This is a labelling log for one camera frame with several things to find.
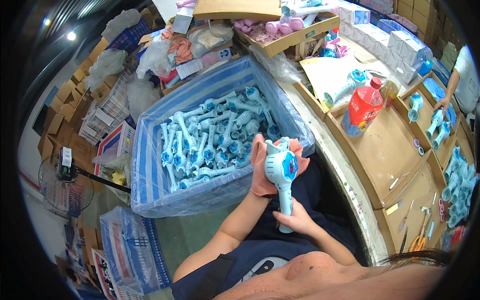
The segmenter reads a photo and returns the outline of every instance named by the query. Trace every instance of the screwdriver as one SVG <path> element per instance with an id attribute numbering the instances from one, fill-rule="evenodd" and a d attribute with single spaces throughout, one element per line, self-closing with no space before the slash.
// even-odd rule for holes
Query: screwdriver
<path id="1" fill-rule="evenodd" d="M 412 206 L 413 206 L 413 201 L 414 201 L 414 199 L 412 200 L 412 204 L 410 204 L 410 208 L 409 208 L 408 211 L 407 211 L 407 215 L 405 216 L 405 218 L 403 218 L 402 224 L 400 224 L 400 228 L 398 229 L 398 232 L 401 232 L 401 231 L 402 231 L 403 226 L 404 226 L 405 223 L 407 222 L 408 214 L 410 213 L 410 210 L 412 209 Z"/>

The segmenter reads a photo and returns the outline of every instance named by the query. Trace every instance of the white wall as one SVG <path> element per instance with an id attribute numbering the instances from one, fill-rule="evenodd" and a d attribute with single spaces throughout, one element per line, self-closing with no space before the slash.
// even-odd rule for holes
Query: white wall
<path id="1" fill-rule="evenodd" d="M 166 23 L 170 20 L 171 17 L 175 16 L 179 11 L 175 2 L 179 0 L 152 0 L 155 4 L 156 9 L 163 18 L 163 21 Z"/>

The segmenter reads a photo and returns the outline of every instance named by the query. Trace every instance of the clear plastic bag liner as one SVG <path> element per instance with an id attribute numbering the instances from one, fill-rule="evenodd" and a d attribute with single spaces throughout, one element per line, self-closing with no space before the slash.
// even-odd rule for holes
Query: clear plastic bag liner
<path id="1" fill-rule="evenodd" d="M 160 290 L 156 263 L 141 216 L 117 206 L 100 216 L 110 274 L 121 289 L 143 296 Z"/>
<path id="2" fill-rule="evenodd" d="M 298 138 L 303 156 L 314 152 L 314 137 L 285 92 L 256 61 L 245 56 L 204 73 L 153 104 L 138 119 L 132 155 L 131 207 L 145 217 L 187 216 L 241 201 L 252 183 L 252 165 L 186 190 L 169 193 L 167 168 L 161 166 L 162 129 L 176 111 L 198 108 L 209 98 L 258 87 L 282 136 Z"/>

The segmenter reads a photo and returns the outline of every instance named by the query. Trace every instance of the blue plastic basket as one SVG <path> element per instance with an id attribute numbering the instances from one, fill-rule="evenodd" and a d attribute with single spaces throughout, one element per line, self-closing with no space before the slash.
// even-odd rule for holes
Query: blue plastic basket
<path id="1" fill-rule="evenodd" d="M 130 28 L 125 29 L 113 42 L 107 47 L 116 48 L 119 50 L 125 50 L 128 54 L 135 51 L 138 48 L 138 42 L 140 39 L 149 33 L 152 33 L 150 27 L 144 18 L 140 18 L 138 23 Z"/>

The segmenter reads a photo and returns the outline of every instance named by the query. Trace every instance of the plastic bag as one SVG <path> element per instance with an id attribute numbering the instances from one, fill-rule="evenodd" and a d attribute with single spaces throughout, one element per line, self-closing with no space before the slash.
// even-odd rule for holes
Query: plastic bag
<path id="1" fill-rule="evenodd" d="M 263 67 L 276 79 L 281 82 L 292 84 L 300 81 L 298 74 L 300 73 L 294 66 L 287 60 L 285 53 L 280 52 L 271 58 L 265 56 L 257 46 L 248 46 L 257 60 L 263 65 Z"/>
<path id="2" fill-rule="evenodd" d="M 135 8 L 127 11 L 122 11 L 115 18 L 111 19 L 105 30 L 102 32 L 102 36 L 110 44 L 115 38 L 117 38 L 125 29 L 137 25 L 142 15 Z"/>
<path id="3" fill-rule="evenodd" d="M 136 78 L 127 84 L 126 89 L 130 115 L 136 124 L 141 113 L 160 99 L 160 93 L 154 88 L 153 82 Z"/>
<path id="4" fill-rule="evenodd" d="M 105 150 L 102 155 L 95 156 L 92 159 L 92 162 L 94 164 L 99 164 L 99 165 L 106 165 L 110 161 L 114 160 L 117 158 L 117 150 L 119 148 L 119 141 L 116 141 L 115 144 L 112 145 L 112 147 L 108 148 Z"/>
<path id="5" fill-rule="evenodd" d="M 130 187 L 130 182 L 132 181 L 132 177 L 131 177 L 131 174 L 132 174 L 132 157 L 130 156 L 130 154 L 124 154 L 122 156 L 119 156 L 119 157 L 116 157 L 117 156 L 117 153 L 115 153 L 115 158 L 107 163 L 105 163 L 104 165 L 102 165 L 100 167 L 100 173 L 99 173 L 99 177 L 103 178 L 103 179 L 106 179 L 108 181 L 112 181 L 112 174 L 116 171 L 116 170 L 120 170 L 123 172 L 123 174 L 125 175 L 125 186 L 126 187 Z M 120 198 L 120 200 L 124 201 L 126 204 L 130 205 L 130 194 L 127 193 L 127 192 L 123 192 L 123 191 L 120 191 L 120 190 L 117 190 L 111 186 L 108 186 L 108 185 L 105 185 L 105 187 L 109 190 L 111 190 L 117 197 Z"/>
<path id="6" fill-rule="evenodd" d="M 121 289 L 137 295 L 149 294 L 168 284 L 159 274 L 161 266 L 156 263 L 152 252 L 152 247 L 159 248 L 158 237 L 155 233 L 155 243 L 148 234 L 146 223 L 131 209 L 121 206 L 100 216 L 110 276 Z"/>
<path id="7" fill-rule="evenodd" d="M 123 62 L 127 55 L 127 51 L 115 48 L 103 51 L 93 66 L 88 69 L 90 76 L 85 78 L 85 89 L 90 89 L 93 92 L 107 76 L 123 71 L 125 69 Z"/>
<path id="8" fill-rule="evenodd" d="M 233 37 L 233 27 L 216 24 L 191 33 L 188 40 L 192 42 L 193 58 L 200 58 L 211 49 L 224 45 Z"/>
<path id="9" fill-rule="evenodd" d="M 140 63 L 137 68 L 138 79 L 143 79 L 148 70 L 152 70 L 157 76 L 168 77 L 170 71 L 175 67 L 168 60 L 170 44 L 171 41 L 169 39 L 164 39 L 154 41 L 148 46 L 145 53 L 140 57 Z"/>
<path id="10" fill-rule="evenodd" d="M 176 111 L 189 111 L 209 98 L 255 86 L 265 96 L 282 136 L 298 138 L 303 156 L 314 152 L 314 138 L 285 92 L 253 56 L 230 61 L 190 80 L 153 104 L 138 119 L 132 155 L 131 207 L 145 217 L 188 216 L 240 202 L 252 184 L 249 165 L 187 190 L 169 192 L 161 166 L 160 124 Z"/>

